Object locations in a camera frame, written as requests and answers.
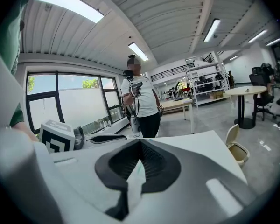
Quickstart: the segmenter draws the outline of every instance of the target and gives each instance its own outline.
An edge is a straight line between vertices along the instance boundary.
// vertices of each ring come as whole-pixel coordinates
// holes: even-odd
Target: hand
[[[29,138],[32,141],[36,141],[39,142],[38,138],[34,135],[34,133],[32,133],[32,131],[26,126],[25,122],[19,122],[17,124],[15,124],[13,127],[13,129],[17,129],[17,130],[21,130],[23,131],[25,134],[27,134],[29,136]]]

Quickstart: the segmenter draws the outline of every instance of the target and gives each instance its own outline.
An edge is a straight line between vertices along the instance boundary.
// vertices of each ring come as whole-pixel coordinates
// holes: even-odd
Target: ceiling beam
[[[206,53],[210,53],[212,51],[214,52],[218,52],[218,51],[221,51],[221,50],[224,50],[224,51],[228,51],[228,50],[240,50],[240,49],[249,49],[249,47],[241,47],[241,46],[225,46],[223,49],[218,47],[218,46],[214,46],[214,47],[209,47],[209,48],[205,48],[205,49],[200,49],[194,53],[191,53],[191,52],[185,52],[185,53],[182,53],[182,54],[179,54],[179,55],[176,55],[170,59],[167,59],[166,61],[162,62],[159,64],[159,66],[162,66],[162,65],[166,65],[168,63],[172,63],[172,62],[176,62],[176,61],[179,61],[179,60],[182,60],[182,59],[188,59],[188,58],[191,58],[193,56],[201,56],[201,55],[204,55]]]
[[[195,38],[191,44],[190,53],[193,53],[195,51],[195,48],[199,42],[200,36],[202,35],[206,22],[209,18],[213,3],[214,3],[214,0],[204,0],[204,2],[203,2],[203,7],[202,7],[199,23],[198,23],[198,26],[197,26],[197,29],[195,32]]]
[[[148,57],[148,59],[151,62],[151,66],[156,67],[158,65],[157,60],[155,59],[153,53],[151,52],[149,46],[147,45],[146,41],[138,31],[138,29],[135,27],[135,25],[131,22],[131,20],[127,17],[127,15],[111,0],[101,0],[103,1],[109,8],[111,8],[121,19],[123,19],[129,28],[136,34],[137,38],[140,40],[141,44],[138,44],[138,46],[144,47],[142,50],[145,55]]]
[[[237,33],[240,32],[242,28],[244,28],[247,24],[249,24],[249,22],[251,22],[251,20],[257,17],[257,13],[260,11],[262,6],[265,5],[261,0],[255,0],[242,19],[234,27],[234,29],[232,29],[232,31],[221,42],[220,47],[225,46]]]
[[[97,70],[98,72],[111,72],[116,75],[122,75],[122,71],[102,65],[96,62],[86,61],[79,58],[74,58],[70,56],[54,55],[54,54],[41,54],[41,53],[20,53],[18,63],[35,63],[41,64],[42,66],[47,65],[50,67],[51,64],[58,64],[61,67],[66,67],[68,65],[72,67],[80,66],[85,68],[91,68],[92,70]]]

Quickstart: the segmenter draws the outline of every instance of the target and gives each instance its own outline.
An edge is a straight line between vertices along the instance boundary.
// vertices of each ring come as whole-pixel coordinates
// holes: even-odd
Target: shelf
[[[205,77],[205,76],[209,76],[209,75],[213,75],[213,74],[217,74],[217,73],[221,73],[221,71],[216,71],[216,72],[204,74],[204,75],[201,75],[201,76],[193,77],[192,79],[196,79],[196,78],[199,78],[199,77]]]
[[[221,100],[221,99],[226,99],[226,98],[227,97],[222,97],[222,98],[218,98],[218,99],[203,99],[203,100],[198,100],[194,103],[197,104],[197,105],[203,105],[203,104],[206,104],[206,103],[210,103],[210,102],[214,102],[214,101]]]
[[[197,67],[194,67],[194,68],[189,68],[189,71],[195,71],[195,70],[200,70],[200,69],[204,69],[204,68],[208,68],[208,67],[212,67],[212,66],[215,66],[215,65],[218,65],[219,63],[210,63],[208,65],[203,65],[203,66],[197,66]]]
[[[196,93],[196,95],[202,95],[202,94],[205,94],[205,93],[210,93],[210,92],[214,92],[214,91],[220,91],[220,90],[224,90],[226,88],[220,88],[220,89],[216,89],[216,90],[210,90],[210,91],[205,91],[205,92],[200,92],[200,93]]]
[[[215,82],[220,82],[220,80],[215,80],[215,81],[212,81],[212,82],[207,82],[207,83],[203,83],[203,84],[194,85],[194,87],[199,87],[199,86],[203,86],[203,85],[211,84],[211,83],[215,83]]]

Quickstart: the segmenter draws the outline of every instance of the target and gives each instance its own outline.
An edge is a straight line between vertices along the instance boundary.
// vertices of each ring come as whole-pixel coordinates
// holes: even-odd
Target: ceiling
[[[63,8],[30,0],[22,19],[22,53],[57,54],[126,69],[128,44],[147,55],[145,71],[191,56],[250,47],[280,37],[261,0],[83,0],[104,14],[97,24]],[[203,42],[214,18],[216,38]]]
[[[56,54],[126,70],[135,33],[101,0],[83,0],[104,14],[97,24],[72,11],[30,0],[22,15],[21,53]]]

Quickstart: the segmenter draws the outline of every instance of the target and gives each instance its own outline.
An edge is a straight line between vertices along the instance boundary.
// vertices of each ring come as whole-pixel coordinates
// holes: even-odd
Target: fluorescent light
[[[81,0],[36,0],[66,8],[97,23],[104,15]]]
[[[277,43],[278,41],[280,41],[280,38],[273,40],[272,42],[268,43],[267,46],[273,45],[275,43]]]
[[[255,41],[257,38],[259,38],[260,36],[262,36],[266,32],[267,32],[267,30],[263,30],[262,32],[258,33],[255,37],[253,37],[250,41],[248,41],[248,43],[251,43],[251,42]]]
[[[215,18],[213,20],[213,23],[212,23],[209,31],[207,32],[207,35],[206,35],[206,37],[204,39],[204,42],[209,42],[210,41],[210,39],[213,37],[217,27],[219,26],[220,22],[221,22],[221,20],[217,19],[217,18]]]
[[[131,43],[128,45],[130,49],[133,50],[143,61],[147,61],[148,57],[141,51],[141,49],[136,45],[136,43]]]
[[[234,60],[235,58],[237,58],[238,55],[234,56],[233,58],[229,59],[230,61]]]

